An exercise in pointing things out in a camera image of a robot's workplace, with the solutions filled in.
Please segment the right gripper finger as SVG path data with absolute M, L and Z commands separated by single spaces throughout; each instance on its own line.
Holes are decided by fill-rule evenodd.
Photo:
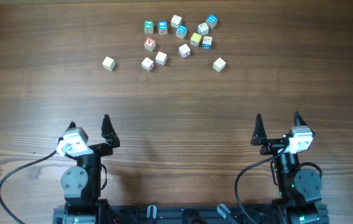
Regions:
M 258 146 L 258 145 L 263 145 L 266 142 L 267 142 L 267 135 L 264 128 L 262 115 L 258 113 L 256 116 L 255 128 L 254 128 L 254 132 L 253 132 L 250 144 L 253 146 Z
M 299 112 L 295 112 L 294 114 L 294 124 L 295 126 L 307 126 L 309 130 L 312 132 L 312 136 L 315 136 L 315 132 L 306 124 L 304 119 L 300 116 Z

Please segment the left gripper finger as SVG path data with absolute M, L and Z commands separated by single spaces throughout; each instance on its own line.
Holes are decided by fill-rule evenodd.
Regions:
M 76 124 L 75 124 L 75 122 L 72 121 L 72 122 L 69 124 L 69 126 L 66 128 L 65 132 L 67 132 L 69 129 L 75 128 L 75 127 L 76 127 Z M 61 137 L 58 138 L 58 141 L 61 141 L 61 140 L 63 140 L 63 136 L 61 136 Z
M 108 114 L 105 114 L 103 118 L 103 122 L 101 126 L 101 136 L 111 147 L 120 146 L 120 140 L 112 126 L 111 119 Z

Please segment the red A side block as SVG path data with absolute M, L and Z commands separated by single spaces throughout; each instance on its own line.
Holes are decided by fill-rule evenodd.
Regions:
M 153 69 L 153 67 L 154 67 L 154 61 L 148 57 L 144 58 L 144 60 L 142 61 L 142 68 L 150 72 Z

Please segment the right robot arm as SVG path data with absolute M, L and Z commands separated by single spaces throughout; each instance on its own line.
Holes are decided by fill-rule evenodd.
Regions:
M 315 137 L 313 130 L 299 113 L 294 126 L 279 139 L 266 135 L 262 116 L 257 115 L 251 145 L 260 146 L 261 155 L 270 155 L 273 183 L 280 198 L 272 202 L 279 223 L 316 223 L 321 215 L 316 202 L 322 199 L 322 172 L 316 164 L 301 163 L 300 152 L 310 148 Z

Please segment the plain Z wooden block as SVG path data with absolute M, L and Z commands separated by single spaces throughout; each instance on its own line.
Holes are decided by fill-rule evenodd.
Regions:
M 167 61 L 167 54 L 163 52 L 158 52 L 158 54 L 155 57 L 155 61 L 160 65 L 165 65 Z

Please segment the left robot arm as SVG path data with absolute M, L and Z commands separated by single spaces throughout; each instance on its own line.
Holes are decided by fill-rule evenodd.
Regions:
M 101 183 L 101 171 L 106 170 L 101 158 L 111 156 L 113 149 L 120 146 L 108 114 L 103 118 L 101 137 L 105 139 L 103 143 L 87 145 L 88 135 L 72 122 L 59 138 L 57 152 L 75 160 L 76 166 L 67 169 L 62 175 L 65 206 L 53 211 L 53 224 L 120 222 L 108 200 L 100 198 L 107 184 Z

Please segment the plain wooden green block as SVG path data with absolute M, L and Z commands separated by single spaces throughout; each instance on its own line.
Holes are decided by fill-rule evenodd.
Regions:
M 102 66 L 105 69 L 110 70 L 110 71 L 112 71 L 114 69 L 115 65 L 116 65 L 115 60 L 110 57 L 106 57 L 102 62 Z

